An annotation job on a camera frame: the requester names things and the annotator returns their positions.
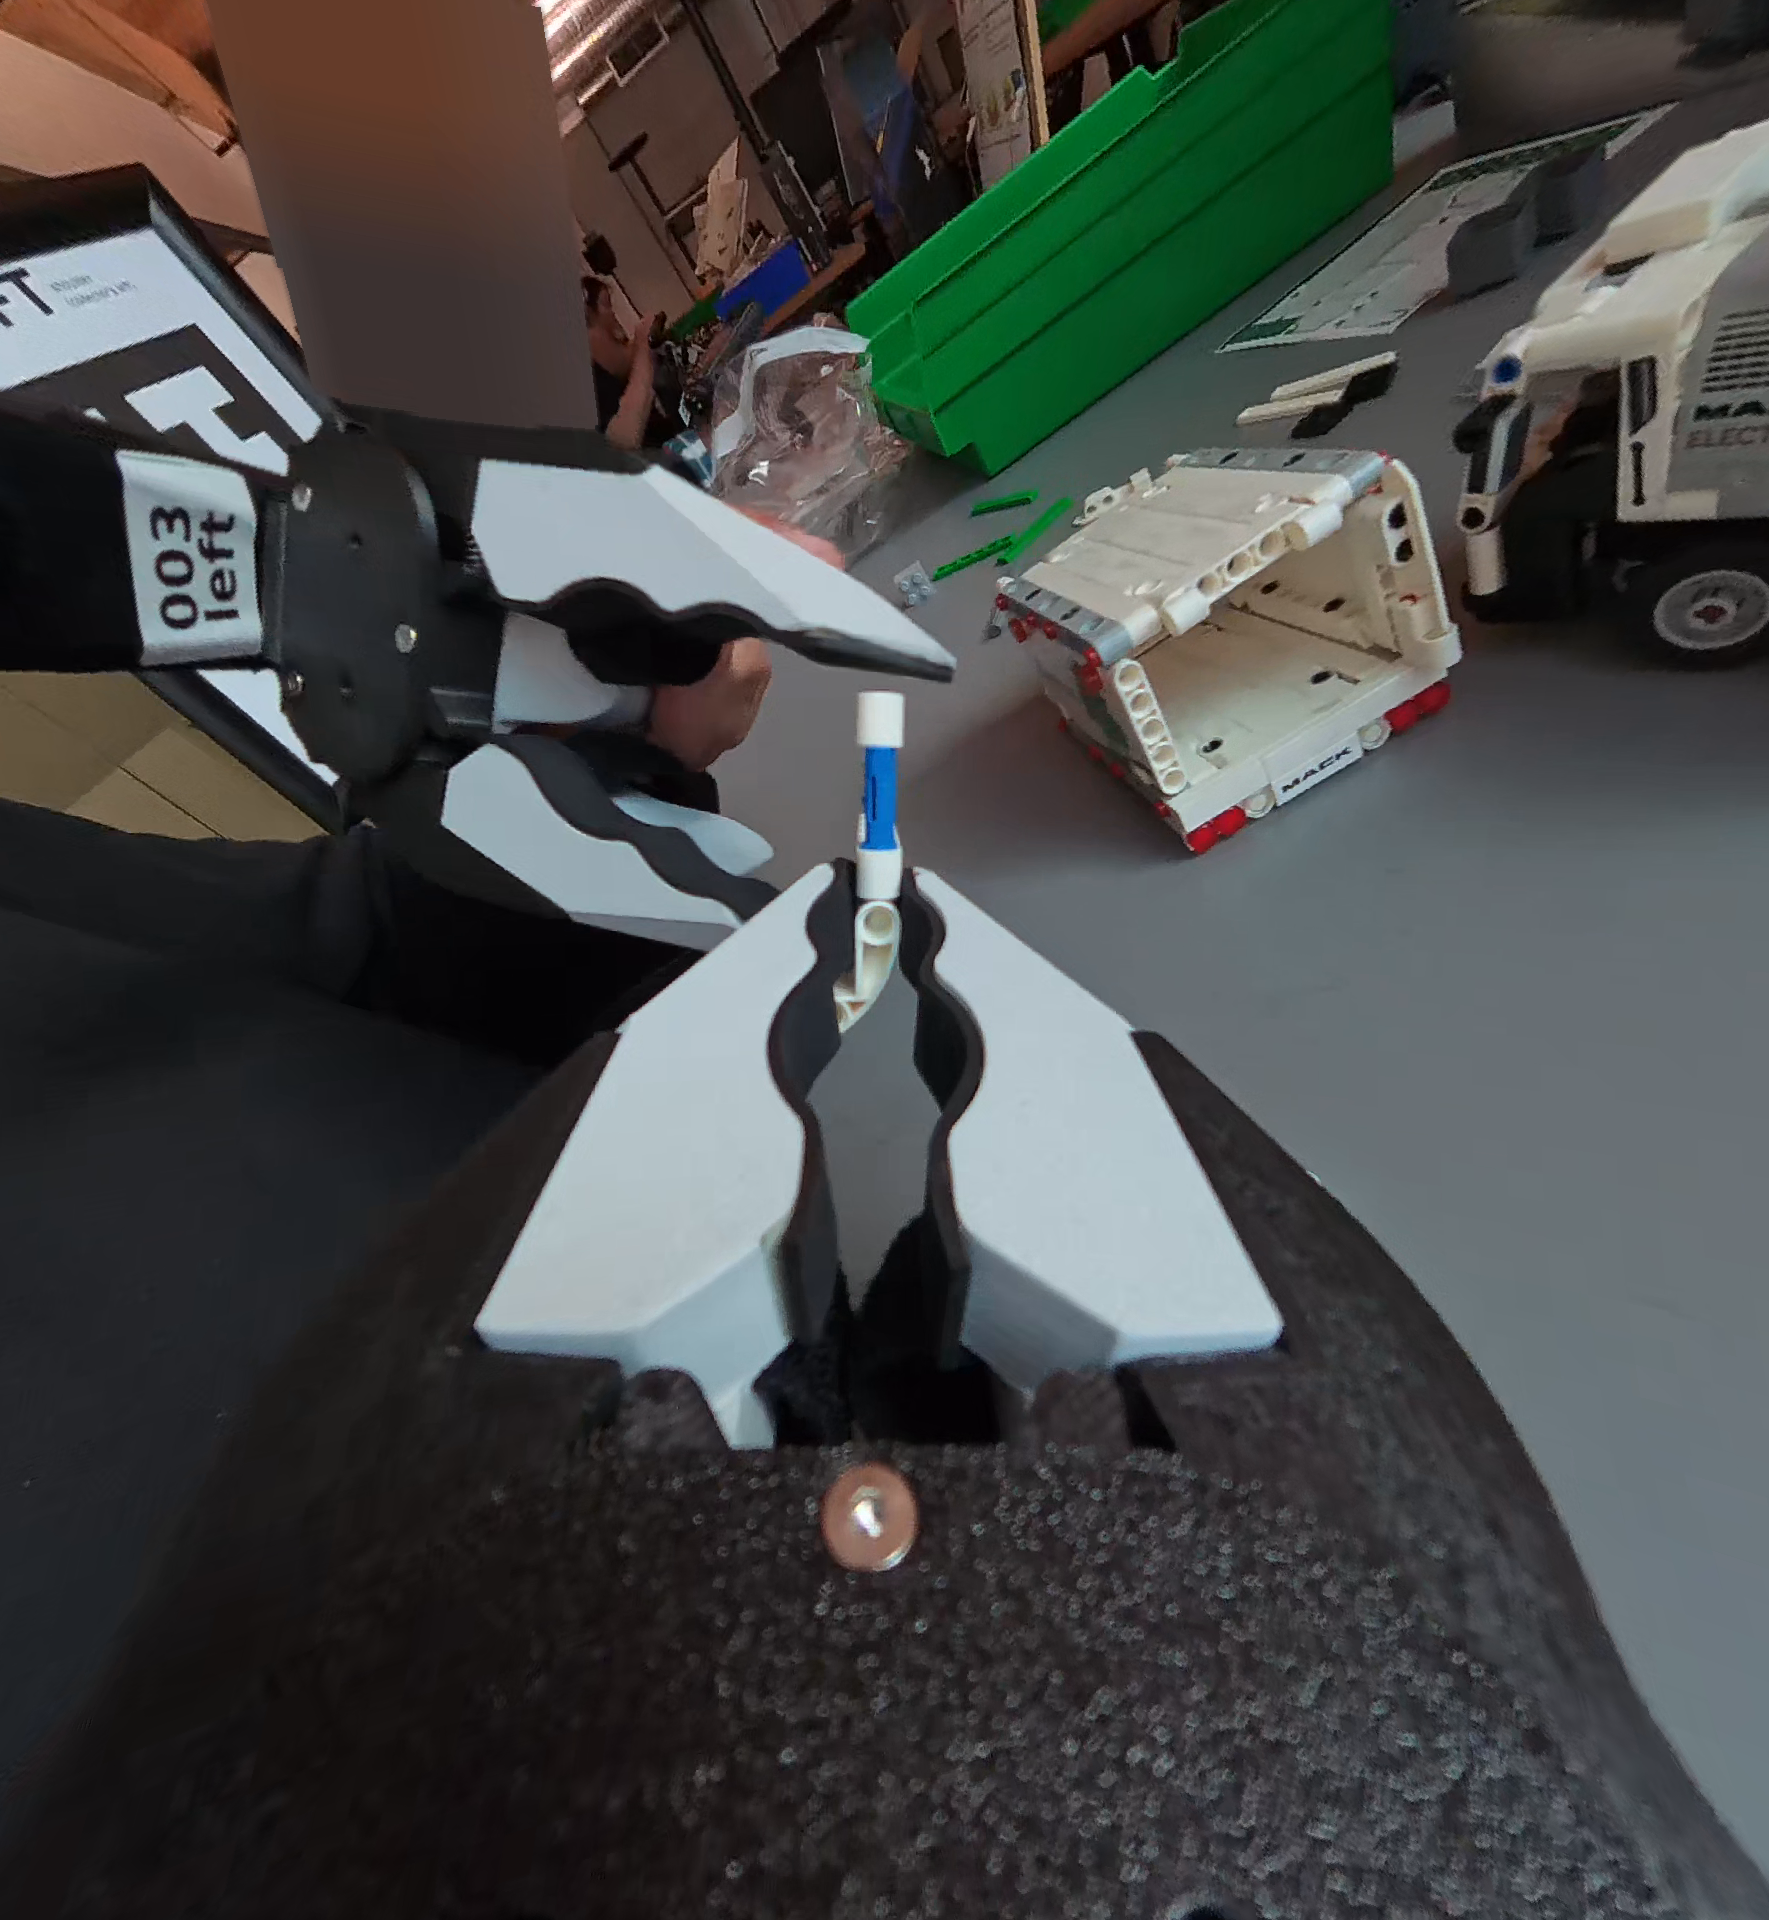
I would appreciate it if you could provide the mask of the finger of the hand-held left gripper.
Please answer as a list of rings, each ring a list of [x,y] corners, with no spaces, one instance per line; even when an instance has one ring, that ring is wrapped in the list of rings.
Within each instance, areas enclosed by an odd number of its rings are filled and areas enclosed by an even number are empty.
[[[945,682],[955,657],[814,550],[658,467],[487,458],[468,532],[506,609],[490,728],[625,728],[647,688],[703,681],[727,639]]]
[[[558,740],[512,736],[445,775],[439,827],[564,917],[679,948],[718,945],[776,899],[770,846],[707,807],[606,781]]]

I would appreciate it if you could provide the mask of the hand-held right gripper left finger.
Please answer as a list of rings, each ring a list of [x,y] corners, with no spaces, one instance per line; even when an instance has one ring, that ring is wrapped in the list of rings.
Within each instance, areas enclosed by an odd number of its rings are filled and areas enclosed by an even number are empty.
[[[729,1444],[772,1444],[755,1384],[822,1334],[837,1280],[808,1096],[844,971],[836,860],[624,1022],[479,1309],[487,1347],[684,1373]]]

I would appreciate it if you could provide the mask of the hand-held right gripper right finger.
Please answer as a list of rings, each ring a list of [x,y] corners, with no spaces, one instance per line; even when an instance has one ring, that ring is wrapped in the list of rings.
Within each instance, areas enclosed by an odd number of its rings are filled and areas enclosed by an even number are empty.
[[[925,867],[901,970],[936,1121],[925,1153],[934,1356],[1030,1393],[1055,1373],[1264,1351],[1284,1331],[1142,1035]]]

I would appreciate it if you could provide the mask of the white lego beam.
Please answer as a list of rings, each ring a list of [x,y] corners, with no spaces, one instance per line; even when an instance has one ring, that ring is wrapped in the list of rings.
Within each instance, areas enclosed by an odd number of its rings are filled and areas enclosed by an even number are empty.
[[[832,985],[840,1035],[871,1008],[896,971],[901,882],[901,848],[857,848],[852,881],[852,965]]]

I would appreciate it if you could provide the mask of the lego truck chassis with cab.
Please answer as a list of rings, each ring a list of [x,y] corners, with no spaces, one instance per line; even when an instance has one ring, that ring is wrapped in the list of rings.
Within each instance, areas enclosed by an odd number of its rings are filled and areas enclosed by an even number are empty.
[[[1769,116],[1664,166],[1479,373],[1466,611],[1610,615],[1679,669],[1769,653]]]

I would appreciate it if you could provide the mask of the white lego garbage container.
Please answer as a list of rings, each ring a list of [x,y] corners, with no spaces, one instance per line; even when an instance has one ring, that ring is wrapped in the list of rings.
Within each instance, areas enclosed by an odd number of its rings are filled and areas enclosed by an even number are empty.
[[[1439,712],[1460,659],[1413,473],[1315,443],[1204,446],[1087,492],[996,583],[986,635],[1192,854]]]

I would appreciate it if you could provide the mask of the lego sticker sheet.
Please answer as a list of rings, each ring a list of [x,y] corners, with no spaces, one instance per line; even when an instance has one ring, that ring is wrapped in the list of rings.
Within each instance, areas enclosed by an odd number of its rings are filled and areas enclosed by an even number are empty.
[[[1540,163],[1567,153],[1614,157],[1671,108],[1664,101],[1448,163],[1268,312],[1227,335],[1218,353],[1392,333],[1444,298],[1447,244],[1456,227],[1493,210]]]

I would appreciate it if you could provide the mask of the small grey lego bin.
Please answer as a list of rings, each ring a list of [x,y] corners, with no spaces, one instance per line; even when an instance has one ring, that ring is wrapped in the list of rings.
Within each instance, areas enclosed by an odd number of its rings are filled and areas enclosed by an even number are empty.
[[[1537,244],[1534,195],[1514,195],[1464,217],[1447,239],[1447,298],[1464,304],[1515,279]]]
[[[1606,150],[1596,145],[1564,148],[1532,166],[1522,183],[1530,246],[1559,244],[1596,219],[1606,166]]]

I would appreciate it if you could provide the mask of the person's left hand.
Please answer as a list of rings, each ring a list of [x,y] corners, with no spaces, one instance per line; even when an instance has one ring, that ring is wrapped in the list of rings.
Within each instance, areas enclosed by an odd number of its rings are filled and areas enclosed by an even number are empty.
[[[703,775],[750,738],[770,679],[761,639],[729,639],[703,679],[653,688],[644,740],[688,772]]]

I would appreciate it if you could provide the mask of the clear plastic bag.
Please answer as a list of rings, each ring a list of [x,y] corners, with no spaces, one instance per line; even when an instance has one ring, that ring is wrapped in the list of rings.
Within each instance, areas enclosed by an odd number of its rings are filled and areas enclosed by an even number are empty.
[[[826,539],[845,562],[890,530],[910,451],[873,401],[868,337],[816,322],[727,361],[707,447],[712,497]]]

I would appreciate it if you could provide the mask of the framed marker sign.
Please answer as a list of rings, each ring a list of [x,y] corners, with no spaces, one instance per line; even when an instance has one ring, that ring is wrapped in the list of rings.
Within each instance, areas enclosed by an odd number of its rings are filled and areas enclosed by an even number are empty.
[[[136,166],[0,190],[0,392],[274,479],[292,479],[297,450],[326,429],[361,429],[313,391],[284,329]],[[42,677],[141,679],[311,823],[345,824],[344,789],[306,754],[272,673]]]

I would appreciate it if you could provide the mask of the person's black clothing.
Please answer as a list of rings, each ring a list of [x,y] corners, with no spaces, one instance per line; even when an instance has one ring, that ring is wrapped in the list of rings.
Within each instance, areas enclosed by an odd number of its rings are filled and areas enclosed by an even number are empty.
[[[0,907],[0,1841],[270,1361],[564,1033]]]

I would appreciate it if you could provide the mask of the green plastic bin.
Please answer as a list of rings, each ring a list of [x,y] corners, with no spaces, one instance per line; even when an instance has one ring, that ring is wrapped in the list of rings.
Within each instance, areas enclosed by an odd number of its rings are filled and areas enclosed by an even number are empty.
[[[896,433],[995,476],[1387,183],[1386,70],[1333,57],[1195,127],[1168,127],[1097,208],[1079,170],[869,344]]]
[[[945,273],[1004,239],[1021,217],[1038,214],[1079,170],[1096,166],[1087,194],[1105,208],[1119,197],[1124,181],[1135,178],[1144,157],[1165,153],[1168,127],[1195,127],[1215,109],[1241,108],[1278,83],[1308,79],[1315,65],[1328,57],[1343,77],[1378,69],[1387,72],[1394,132],[1389,4],[1223,4],[1181,33],[1175,57],[1159,70],[1129,72],[1094,105],[1084,108],[1063,132],[1049,136],[1036,154],[1021,160],[864,296],[852,300],[852,329],[871,344],[882,327],[902,322],[913,302],[929,292]]]

